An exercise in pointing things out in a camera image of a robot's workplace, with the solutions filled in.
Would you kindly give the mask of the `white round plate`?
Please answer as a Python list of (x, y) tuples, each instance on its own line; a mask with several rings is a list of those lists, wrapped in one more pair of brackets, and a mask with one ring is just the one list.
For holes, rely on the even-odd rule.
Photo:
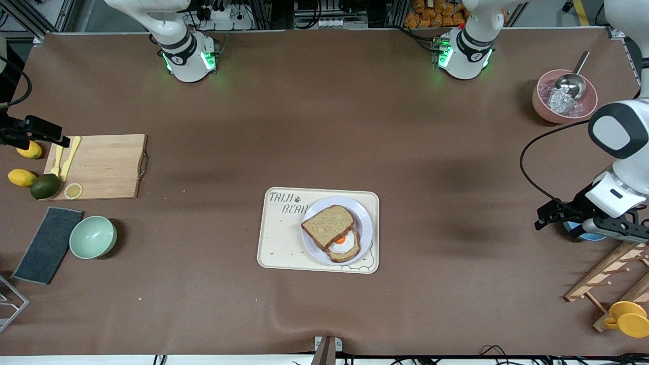
[(373, 220), (370, 216), (370, 213), (364, 206), (353, 199), (352, 197), (347, 196), (329, 196), (324, 197), (315, 203), (307, 210), (304, 221), (308, 218), (313, 217), (316, 213), (328, 208), (332, 205), (340, 205), (346, 208), (354, 217), (354, 227), (358, 234), (360, 252), (354, 259), (347, 261), (346, 263), (333, 263), (329, 259), (325, 251), (322, 251), (318, 246), (313, 242), (313, 240), (308, 236), (308, 234), (302, 230), (302, 242), (307, 252), (322, 264), (328, 264), (330, 266), (347, 266), (350, 267), (355, 263), (363, 263), (363, 256), (370, 250), (371, 245), (374, 243), (374, 236), (376, 233), (376, 226), (373, 223)]

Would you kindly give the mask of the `yellow plastic knife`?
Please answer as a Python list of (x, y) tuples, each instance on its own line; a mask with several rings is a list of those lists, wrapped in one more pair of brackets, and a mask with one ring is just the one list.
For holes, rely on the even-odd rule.
[(83, 138), (81, 136), (75, 136), (72, 140), (71, 146), (69, 147), (69, 153), (67, 159), (63, 162), (62, 167), (60, 169), (59, 178), (62, 182), (65, 182), (67, 180), (67, 176), (71, 168), (71, 164), (74, 161), (75, 153), (77, 152), (82, 139)]

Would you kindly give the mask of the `fried egg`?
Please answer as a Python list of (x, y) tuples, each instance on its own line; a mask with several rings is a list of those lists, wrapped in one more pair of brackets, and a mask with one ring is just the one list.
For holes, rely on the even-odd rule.
[(350, 229), (345, 236), (334, 241), (328, 251), (334, 254), (348, 254), (355, 249), (357, 244), (356, 231)]

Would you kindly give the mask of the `yellow lemon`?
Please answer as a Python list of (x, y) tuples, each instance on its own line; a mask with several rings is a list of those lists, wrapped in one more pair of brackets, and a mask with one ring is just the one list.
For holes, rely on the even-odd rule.
[(16, 186), (28, 188), (32, 187), (35, 180), (37, 180), (37, 176), (25, 169), (12, 169), (8, 173), (8, 180)]
[(28, 145), (24, 145), (24, 148), (16, 147), (16, 150), (26, 159), (40, 159), (43, 155), (42, 147), (35, 141), (28, 141)]

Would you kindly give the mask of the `orange snack packs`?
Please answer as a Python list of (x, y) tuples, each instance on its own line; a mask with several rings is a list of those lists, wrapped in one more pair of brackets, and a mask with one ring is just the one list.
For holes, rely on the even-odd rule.
[(404, 18), (405, 28), (460, 27), (471, 12), (461, 0), (410, 0)]

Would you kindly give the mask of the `plain brown bread slice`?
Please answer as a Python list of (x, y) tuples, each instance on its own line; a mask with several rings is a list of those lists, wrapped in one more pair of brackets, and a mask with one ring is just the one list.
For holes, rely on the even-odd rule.
[(319, 249), (326, 251), (354, 227), (354, 217), (343, 206), (332, 205), (302, 222), (301, 227)]

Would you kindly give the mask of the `wooden cutting board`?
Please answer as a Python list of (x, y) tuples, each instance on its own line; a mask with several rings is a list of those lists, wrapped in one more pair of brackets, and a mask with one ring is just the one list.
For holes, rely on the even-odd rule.
[(62, 189), (49, 201), (65, 201), (63, 189), (83, 188), (80, 200), (137, 197), (147, 170), (148, 137), (145, 134), (81, 136)]

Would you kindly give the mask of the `clear ice cubes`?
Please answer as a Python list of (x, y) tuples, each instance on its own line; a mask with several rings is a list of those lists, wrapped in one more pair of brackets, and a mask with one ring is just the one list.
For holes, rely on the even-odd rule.
[(568, 85), (556, 88), (554, 80), (541, 81), (537, 86), (540, 101), (555, 114), (574, 119), (586, 117), (596, 109), (598, 95), (591, 85), (586, 85), (579, 99), (574, 98), (571, 91)]

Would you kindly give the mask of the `green avocado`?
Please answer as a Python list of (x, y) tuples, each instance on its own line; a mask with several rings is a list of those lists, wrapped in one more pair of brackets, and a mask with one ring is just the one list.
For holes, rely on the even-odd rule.
[(30, 194), (35, 200), (48, 199), (56, 196), (61, 188), (61, 181), (55, 174), (46, 174), (37, 177), (30, 187)]

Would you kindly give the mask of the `pink bowl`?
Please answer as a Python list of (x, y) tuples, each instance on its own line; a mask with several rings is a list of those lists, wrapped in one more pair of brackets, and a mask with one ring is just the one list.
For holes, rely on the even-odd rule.
[(540, 77), (540, 79), (537, 81), (537, 85), (533, 89), (533, 108), (536, 113), (547, 122), (565, 124), (588, 120), (598, 107), (598, 93), (596, 92), (596, 89), (594, 88), (594, 85), (591, 83), (591, 81), (586, 80), (586, 92), (568, 114), (558, 114), (550, 109), (548, 102), (550, 93), (552, 91), (552, 86), (554, 85), (558, 77), (563, 76), (568, 72), (570, 71), (566, 69), (550, 70)]

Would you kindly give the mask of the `wooden peg rack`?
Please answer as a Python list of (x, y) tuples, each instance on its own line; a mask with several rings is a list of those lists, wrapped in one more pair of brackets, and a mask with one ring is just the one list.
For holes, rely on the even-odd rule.
[(609, 308), (591, 294), (591, 289), (611, 285), (609, 279), (612, 275), (630, 272), (629, 263), (642, 263), (647, 273), (620, 300), (645, 306), (649, 314), (649, 243), (621, 243), (563, 296), (568, 302), (587, 299), (602, 311), (600, 319), (593, 324), (594, 330), (599, 333), (609, 330), (605, 325)]

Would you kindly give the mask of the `dark grey cloth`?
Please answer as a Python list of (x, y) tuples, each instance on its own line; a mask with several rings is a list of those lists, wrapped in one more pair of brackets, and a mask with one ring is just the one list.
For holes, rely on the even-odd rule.
[(84, 212), (49, 206), (12, 279), (41, 285), (51, 284), (69, 249), (74, 227)]

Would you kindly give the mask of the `metal scoop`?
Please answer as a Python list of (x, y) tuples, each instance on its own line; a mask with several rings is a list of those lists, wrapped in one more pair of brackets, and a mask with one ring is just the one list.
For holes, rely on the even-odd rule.
[(586, 79), (581, 76), (582, 67), (587, 61), (590, 51), (584, 51), (572, 72), (568, 72), (556, 79), (549, 102), (579, 101), (586, 92)]

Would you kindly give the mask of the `cream bear print tray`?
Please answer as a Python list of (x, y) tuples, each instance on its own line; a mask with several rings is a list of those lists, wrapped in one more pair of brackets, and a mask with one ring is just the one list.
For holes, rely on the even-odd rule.
[[(305, 214), (313, 203), (329, 196), (352, 197), (369, 211), (376, 233), (373, 245), (363, 256), (363, 263), (350, 267), (322, 264), (304, 247), (301, 223)], [(379, 222), (380, 199), (373, 192), (272, 187), (264, 196), (257, 261), (264, 268), (372, 274), (379, 267)]]

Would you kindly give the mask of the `white power strip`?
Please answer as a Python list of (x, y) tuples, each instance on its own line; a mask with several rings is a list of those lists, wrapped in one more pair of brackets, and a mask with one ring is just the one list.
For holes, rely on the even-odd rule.
[(253, 11), (243, 0), (198, 0), (194, 18), (201, 31), (256, 30)]

